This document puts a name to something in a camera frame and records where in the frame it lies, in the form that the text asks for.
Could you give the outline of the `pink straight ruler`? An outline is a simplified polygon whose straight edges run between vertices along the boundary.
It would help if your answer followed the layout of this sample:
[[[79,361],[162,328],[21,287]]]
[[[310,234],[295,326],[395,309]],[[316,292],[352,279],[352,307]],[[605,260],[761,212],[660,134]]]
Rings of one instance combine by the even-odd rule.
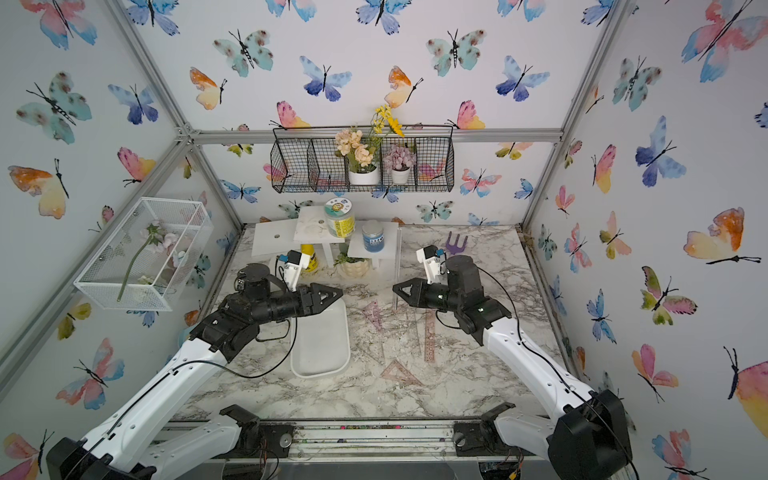
[[[425,315],[425,336],[424,336],[424,360],[426,363],[434,364],[435,358],[435,323],[436,315],[430,311]]]

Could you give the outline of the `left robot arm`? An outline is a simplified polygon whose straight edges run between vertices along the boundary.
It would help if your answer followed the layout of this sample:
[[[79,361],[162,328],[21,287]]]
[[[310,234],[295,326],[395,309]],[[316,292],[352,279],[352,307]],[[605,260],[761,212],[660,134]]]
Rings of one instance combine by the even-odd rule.
[[[259,418],[237,405],[171,441],[157,434],[208,379],[226,372],[269,323],[314,317],[343,296],[319,283],[296,286],[268,266],[248,264],[234,291],[201,320],[178,352],[126,405],[82,439],[63,438],[49,449],[53,479],[176,479],[237,448],[259,450]]]

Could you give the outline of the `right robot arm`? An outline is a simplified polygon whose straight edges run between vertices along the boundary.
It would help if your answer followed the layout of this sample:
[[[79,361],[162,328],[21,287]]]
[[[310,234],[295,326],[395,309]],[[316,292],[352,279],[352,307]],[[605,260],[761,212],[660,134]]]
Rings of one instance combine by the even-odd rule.
[[[450,313],[458,327],[498,357],[534,394],[543,417],[501,406],[485,415],[486,438],[548,460],[561,479],[609,479],[632,467],[625,409],[558,365],[522,329],[514,303],[486,295],[484,269],[467,255],[445,257],[433,245],[416,253],[422,278],[393,286],[409,306]]]

